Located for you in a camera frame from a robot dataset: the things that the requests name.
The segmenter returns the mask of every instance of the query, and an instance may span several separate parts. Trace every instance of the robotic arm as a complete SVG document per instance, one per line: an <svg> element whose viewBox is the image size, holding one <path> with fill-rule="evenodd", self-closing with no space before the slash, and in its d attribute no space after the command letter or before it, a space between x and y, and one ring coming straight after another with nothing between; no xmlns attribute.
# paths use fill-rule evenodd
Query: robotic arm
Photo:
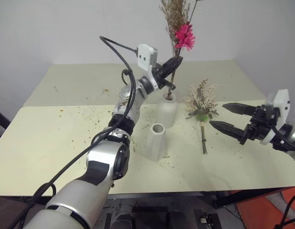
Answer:
<svg viewBox="0 0 295 229"><path fill-rule="evenodd" d="M251 123L242 130L226 122L210 121L215 129L236 138L242 145L247 139L258 139L262 145L271 143L274 149L287 152L295 159L295 128L286 123L290 110L287 89L270 94L261 106L230 103L223 107L235 114L251 116Z"/></svg>
<svg viewBox="0 0 295 229"><path fill-rule="evenodd" d="M147 72L136 82L135 100L123 122L87 154L86 173L64 186L46 205L46 208L26 225L26 229L90 229L96 223L108 192L115 180L128 170L129 144L133 128L140 116L140 107L147 96L164 86L175 88L165 78L182 62L182 57L169 59L163 65L156 63L157 50L141 44L138 47L138 65ZM130 96L130 86L120 92L112 119L114 126L123 115Z"/></svg>

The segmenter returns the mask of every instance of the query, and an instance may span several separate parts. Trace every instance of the black table leg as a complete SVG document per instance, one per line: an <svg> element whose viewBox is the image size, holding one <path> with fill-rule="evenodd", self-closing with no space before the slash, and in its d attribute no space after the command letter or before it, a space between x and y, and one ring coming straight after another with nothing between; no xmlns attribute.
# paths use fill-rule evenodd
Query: black table leg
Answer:
<svg viewBox="0 0 295 229"><path fill-rule="evenodd" d="M222 198L218 198L217 200L214 200L213 207L222 208L224 206L229 206L232 204L237 204L237 203L248 201L254 198L262 197L265 195L270 195L271 193L274 193L283 189L285 189L285 187L242 190L237 193L228 195L226 197L222 197Z"/></svg>
<svg viewBox="0 0 295 229"><path fill-rule="evenodd" d="M9 124L10 121L0 113L0 125L6 129L8 128Z"/></svg>

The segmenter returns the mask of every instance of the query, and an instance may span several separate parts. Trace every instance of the table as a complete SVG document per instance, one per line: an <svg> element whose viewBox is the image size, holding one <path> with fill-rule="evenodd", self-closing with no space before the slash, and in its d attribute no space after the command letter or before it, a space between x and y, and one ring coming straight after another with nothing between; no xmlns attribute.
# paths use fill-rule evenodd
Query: table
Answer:
<svg viewBox="0 0 295 229"><path fill-rule="evenodd" d="M261 102L244 101L250 105ZM221 104L217 120L243 128L248 117L231 114ZM112 109L112 105L20 109L0 140L0 196L33 195L37 187L89 145L93 135L107 125ZM185 119L184 104L178 109L175 125L167 130L168 157L153 162L141 153L148 128L155 121L156 105L141 108L132 135L128 173L115 182L111 194L295 186L295 161L270 145L248 141L242 146L207 125L208 155L203 155L198 123ZM82 157L58 179L57 189L81 176L85 169Z"/></svg>
<svg viewBox="0 0 295 229"><path fill-rule="evenodd" d="M137 78L141 69L132 65ZM0 196L31 196L62 166L88 146L95 133L110 120L122 64L53 65L20 109L0 140ZM175 79L179 111L175 125L167 130L168 158L152 162L141 156L146 132L154 122L163 92L153 93L141 109L132 135L130 167L116 181L112 195L121 193L195 192L295 186L295 162L288 155L248 140L235 139L206 127L207 156L201 153L198 123L185 120L183 97L191 84L208 78L219 84L219 104L240 101L260 105L265 96L235 61L183 62ZM246 116L218 107L220 116L244 128ZM58 190L85 171L82 157L56 182Z"/></svg>

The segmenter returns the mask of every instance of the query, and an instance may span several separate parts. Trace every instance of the pink flower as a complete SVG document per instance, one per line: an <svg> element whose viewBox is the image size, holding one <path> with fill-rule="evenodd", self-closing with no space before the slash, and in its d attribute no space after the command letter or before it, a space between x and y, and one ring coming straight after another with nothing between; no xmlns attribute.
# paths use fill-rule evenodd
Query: pink flower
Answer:
<svg viewBox="0 0 295 229"><path fill-rule="evenodd" d="M193 35L192 25L186 23L180 27L180 30L175 33L178 43L176 48L186 47L187 51L193 48L195 44L195 37Z"/></svg>

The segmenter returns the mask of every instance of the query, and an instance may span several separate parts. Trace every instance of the vase opening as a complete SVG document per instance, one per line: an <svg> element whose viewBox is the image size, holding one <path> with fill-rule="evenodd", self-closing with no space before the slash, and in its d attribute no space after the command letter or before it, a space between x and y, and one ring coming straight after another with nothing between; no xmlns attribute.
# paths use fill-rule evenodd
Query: vase opening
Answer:
<svg viewBox="0 0 295 229"><path fill-rule="evenodd" d="M163 131L163 126L156 124L153 126L153 131L156 133L161 133Z"/></svg>
<svg viewBox="0 0 295 229"><path fill-rule="evenodd" d="M169 96L167 96L167 94L164 94L164 99L168 102L174 101L176 99L176 95L175 94L170 94Z"/></svg>

